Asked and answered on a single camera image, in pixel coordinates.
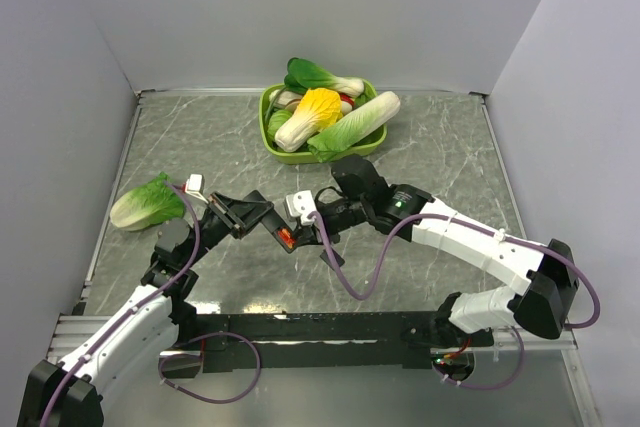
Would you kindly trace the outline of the black remote control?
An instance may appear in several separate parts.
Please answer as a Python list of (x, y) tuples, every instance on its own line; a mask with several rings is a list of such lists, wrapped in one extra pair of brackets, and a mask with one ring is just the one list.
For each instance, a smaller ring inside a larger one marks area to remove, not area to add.
[(296, 249), (294, 231), (276, 211), (269, 211), (262, 218), (261, 224), (287, 253)]

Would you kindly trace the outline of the red yellow battery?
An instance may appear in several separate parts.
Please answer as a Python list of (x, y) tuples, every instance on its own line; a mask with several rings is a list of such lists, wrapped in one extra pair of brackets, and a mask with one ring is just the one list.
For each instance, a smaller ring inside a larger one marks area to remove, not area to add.
[(288, 229), (286, 229), (286, 228), (280, 229), (280, 230), (278, 231), (278, 235), (279, 235), (280, 239), (281, 239), (281, 240), (282, 240), (282, 241), (283, 241), (283, 242), (284, 242), (284, 243), (285, 243), (289, 248), (292, 248), (292, 247), (293, 247), (293, 245), (294, 245), (294, 239), (293, 239), (293, 237), (291, 236), (291, 232), (290, 232)]

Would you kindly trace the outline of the black battery cover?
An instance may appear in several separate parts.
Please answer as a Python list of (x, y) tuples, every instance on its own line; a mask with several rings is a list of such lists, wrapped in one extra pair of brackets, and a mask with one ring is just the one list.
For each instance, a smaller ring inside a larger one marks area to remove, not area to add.
[(320, 258), (332, 270), (334, 270), (335, 267), (341, 268), (345, 264), (345, 260), (334, 249), (330, 249), (329, 251), (324, 250), (320, 254)]

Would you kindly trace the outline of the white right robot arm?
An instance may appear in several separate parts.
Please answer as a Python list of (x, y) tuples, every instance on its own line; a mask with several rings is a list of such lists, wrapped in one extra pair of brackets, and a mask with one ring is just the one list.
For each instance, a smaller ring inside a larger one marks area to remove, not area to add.
[(470, 334), (498, 327), (559, 338), (580, 285), (568, 244), (526, 241), (489, 227), (424, 190), (388, 183), (359, 155), (335, 162), (331, 175), (337, 200), (323, 203), (305, 190), (288, 195), (284, 205), (297, 224), (294, 246), (323, 246), (325, 263), (353, 298), (366, 300), (372, 293), (359, 293), (347, 281), (332, 245), (341, 232), (368, 224), (388, 241), (400, 238), (443, 251), (500, 281), (493, 290), (447, 297), (436, 322), (444, 343), (459, 345)]

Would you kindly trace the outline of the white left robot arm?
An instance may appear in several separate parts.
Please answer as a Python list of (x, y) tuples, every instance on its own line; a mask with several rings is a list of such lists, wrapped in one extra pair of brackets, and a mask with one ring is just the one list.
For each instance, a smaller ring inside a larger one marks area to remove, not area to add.
[(30, 372), (21, 426), (101, 426), (106, 404), (144, 362), (174, 347), (201, 345), (198, 315), (187, 297), (193, 265), (227, 236), (241, 239), (273, 214), (272, 202), (252, 191), (242, 200), (212, 194), (201, 216), (165, 222), (139, 286), (90, 338), (56, 363)]

